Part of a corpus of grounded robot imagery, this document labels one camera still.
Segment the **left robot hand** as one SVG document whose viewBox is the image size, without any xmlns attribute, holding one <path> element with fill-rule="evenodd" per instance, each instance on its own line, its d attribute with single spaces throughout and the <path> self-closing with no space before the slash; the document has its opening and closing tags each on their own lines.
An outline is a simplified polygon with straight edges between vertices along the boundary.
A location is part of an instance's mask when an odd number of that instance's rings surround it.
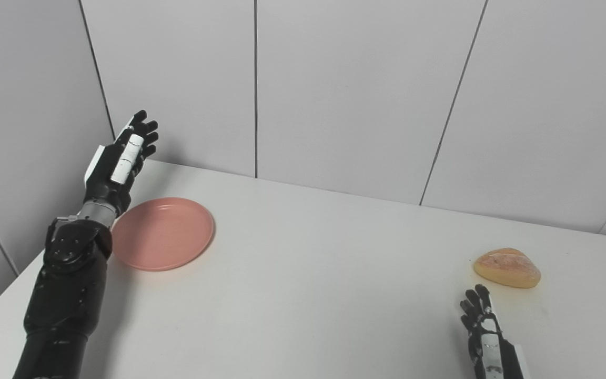
<svg viewBox="0 0 606 379">
<path fill-rule="evenodd" d="M 132 203 L 130 190 L 144 161 L 156 152 L 158 122 L 138 111 L 113 143 L 99 146 L 84 175 L 86 192 L 80 214 L 96 219 L 97 214 L 115 220 Z"/>
</svg>

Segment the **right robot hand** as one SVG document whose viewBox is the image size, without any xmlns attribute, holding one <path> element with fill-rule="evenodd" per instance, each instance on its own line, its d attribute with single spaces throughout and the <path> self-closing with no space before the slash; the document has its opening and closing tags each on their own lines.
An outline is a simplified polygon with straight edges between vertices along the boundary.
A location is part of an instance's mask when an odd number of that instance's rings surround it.
<svg viewBox="0 0 606 379">
<path fill-rule="evenodd" d="M 460 302 L 461 322 L 468 334 L 467 347 L 474 376 L 530 378 L 522 349 L 503 335 L 488 288 L 476 284 L 464 294 Z"/>
</svg>

